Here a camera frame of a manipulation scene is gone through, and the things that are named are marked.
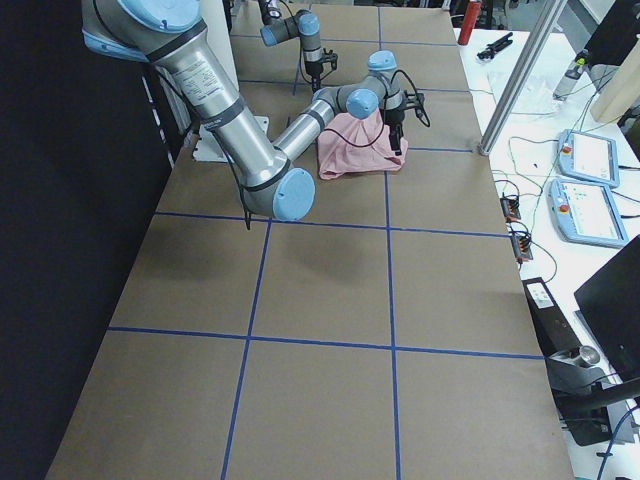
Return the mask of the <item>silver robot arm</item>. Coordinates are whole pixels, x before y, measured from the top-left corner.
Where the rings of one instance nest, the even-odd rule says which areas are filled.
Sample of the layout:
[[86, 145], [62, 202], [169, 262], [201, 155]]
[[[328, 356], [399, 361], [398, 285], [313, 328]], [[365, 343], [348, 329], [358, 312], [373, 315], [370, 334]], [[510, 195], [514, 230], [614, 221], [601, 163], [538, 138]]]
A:
[[299, 59], [304, 62], [304, 71], [310, 80], [312, 91], [318, 91], [321, 88], [325, 63], [318, 17], [306, 9], [284, 17], [277, 1], [259, 1], [258, 6], [263, 23], [260, 35], [264, 45], [273, 47], [298, 39], [301, 51]]
[[390, 144], [401, 150], [407, 93], [388, 50], [372, 54], [359, 83], [318, 90], [310, 105], [270, 141], [207, 41], [197, 1], [84, 1], [86, 46], [102, 55], [148, 62], [177, 82], [202, 126], [230, 156], [245, 214], [303, 218], [315, 197], [312, 176], [294, 161], [340, 113], [364, 120], [380, 113]]

